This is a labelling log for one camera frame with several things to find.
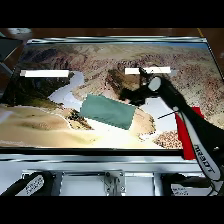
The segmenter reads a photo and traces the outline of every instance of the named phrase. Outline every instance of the wooden floor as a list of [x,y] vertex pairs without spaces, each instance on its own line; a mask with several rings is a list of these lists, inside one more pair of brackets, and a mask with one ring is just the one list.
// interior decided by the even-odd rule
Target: wooden floor
[[[224,71],[224,28],[30,28],[31,32],[12,34],[7,28],[0,28],[6,37],[26,40],[32,38],[75,37],[75,36],[197,36],[206,37],[215,58]],[[23,46],[18,48],[5,61],[10,68],[15,68]],[[0,88],[8,83],[8,78],[0,71]]]

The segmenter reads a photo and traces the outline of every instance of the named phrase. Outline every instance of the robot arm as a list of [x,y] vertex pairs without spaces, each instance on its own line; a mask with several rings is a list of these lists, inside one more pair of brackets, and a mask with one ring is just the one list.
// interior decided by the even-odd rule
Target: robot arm
[[224,181],[224,130],[195,113],[169,80],[147,74],[142,68],[139,68],[139,72],[147,77],[146,85],[133,92],[125,90],[121,99],[128,98],[131,104],[139,106],[148,97],[161,97],[185,123],[198,164],[211,180],[215,191],[220,191]]

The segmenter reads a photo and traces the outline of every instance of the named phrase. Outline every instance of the red object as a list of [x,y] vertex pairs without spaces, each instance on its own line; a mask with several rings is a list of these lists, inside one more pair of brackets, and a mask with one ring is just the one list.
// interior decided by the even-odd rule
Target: red object
[[[204,118],[204,115],[201,113],[200,107],[192,107],[192,109]],[[177,133],[178,139],[182,142],[184,150],[184,159],[192,160],[195,159],[194,151],[191,145],[190,137],[187,132],[187,128],[181,118],[175,113],[175,118],[177,122]]]

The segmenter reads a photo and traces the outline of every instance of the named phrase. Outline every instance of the green cloth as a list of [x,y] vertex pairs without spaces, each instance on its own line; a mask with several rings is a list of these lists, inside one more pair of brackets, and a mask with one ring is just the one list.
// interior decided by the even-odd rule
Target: green cloth
[[79,115],[128,130],[134,113],[134,106],[108,99],[105,96],[88,94]]

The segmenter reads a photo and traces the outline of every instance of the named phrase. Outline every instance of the landscape print mat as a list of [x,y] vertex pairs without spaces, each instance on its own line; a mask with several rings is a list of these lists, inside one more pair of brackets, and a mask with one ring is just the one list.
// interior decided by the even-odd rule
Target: landscape print mat
[[[206,44],[27,45],[0,104],[0,146],[177,149],[173,115],[161,99],[136,108],[130,130],[79,116],[87,94],[118,100],[123,88],[139,88],[127,67],[170,66],[164,74],[190,106],[224,129],[224,85]],[[69,70],[68,78],[26,78],[21,70]]]

